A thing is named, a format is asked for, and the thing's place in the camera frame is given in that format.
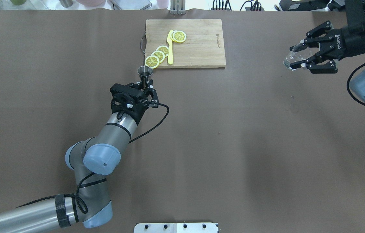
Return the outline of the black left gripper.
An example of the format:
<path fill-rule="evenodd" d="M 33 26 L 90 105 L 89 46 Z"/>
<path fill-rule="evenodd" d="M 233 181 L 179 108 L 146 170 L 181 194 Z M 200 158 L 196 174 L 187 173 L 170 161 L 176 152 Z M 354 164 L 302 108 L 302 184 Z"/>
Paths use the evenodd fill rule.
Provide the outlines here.
<path fill-rule="evenodd" d="M 159 99 L 157 91 L 153 87 L 153 81 L 148 82 L 148 87 L 144 92 L 141 83 L 131 83 L 130 88 L 131 91 L 111 92 L 111 112 L 112 114 L 123 112 L 131 116 L 135 123 L 139 125 L 149 105 L 159 105 Z"/>

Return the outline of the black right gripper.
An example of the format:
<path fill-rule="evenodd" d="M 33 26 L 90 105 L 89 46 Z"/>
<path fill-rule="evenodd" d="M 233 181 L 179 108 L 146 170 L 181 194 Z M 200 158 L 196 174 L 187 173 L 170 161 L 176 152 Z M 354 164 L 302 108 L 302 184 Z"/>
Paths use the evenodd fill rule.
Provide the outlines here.
<path fill-rule="evenodd" d="M 347 57 L 365 54 L 365 30 L 350 31 L 348 27 L 333 29 L 330 21 L 323 22 L 308 31 L 301 42 L 289 48 L 290 52 L 301 52 L 310 48 L 318 54 L 328 54 L 323 60 L 321 55 L 290 62 L 290 70 L 306 68 L 312 74 L 335 74 L 338 72 L 337 61 Z"/>

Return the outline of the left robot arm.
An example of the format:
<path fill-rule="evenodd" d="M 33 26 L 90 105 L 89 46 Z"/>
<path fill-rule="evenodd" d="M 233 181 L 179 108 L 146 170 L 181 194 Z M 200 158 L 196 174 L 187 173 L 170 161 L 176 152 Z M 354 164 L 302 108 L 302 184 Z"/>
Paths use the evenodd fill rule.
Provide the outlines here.
<path fill-rule="evenodd" d="M 106 177 L 121 160 L 145 111 L 160 105 L 153 81 L 114 84 L 112 115 L 98 136 L 71 146 L 65 163 L 74 172 L 75 191 L 40 198 L 0 213 L 0 233 L 45 233 L 82 222 L 86 228 L 113 216 Z"/>

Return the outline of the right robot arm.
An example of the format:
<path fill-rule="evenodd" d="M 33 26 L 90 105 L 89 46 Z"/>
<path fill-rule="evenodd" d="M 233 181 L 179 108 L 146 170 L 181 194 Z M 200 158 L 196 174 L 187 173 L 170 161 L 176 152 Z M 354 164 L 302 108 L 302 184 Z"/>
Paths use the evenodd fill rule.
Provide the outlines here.
<path fill-rule="evenodd" d="M 365 54 L 365 19 L 360 25 L 353 22 L 343 28 L 334 28 L 327 20 L 305 35 L 290 47 L 284 60 L 286 68 L 306 68 L 312 74 L 335 74 L 340 60 Z M 357 103 L 365 106 L 365 63 L 350 74 L 346 89 Z"/>

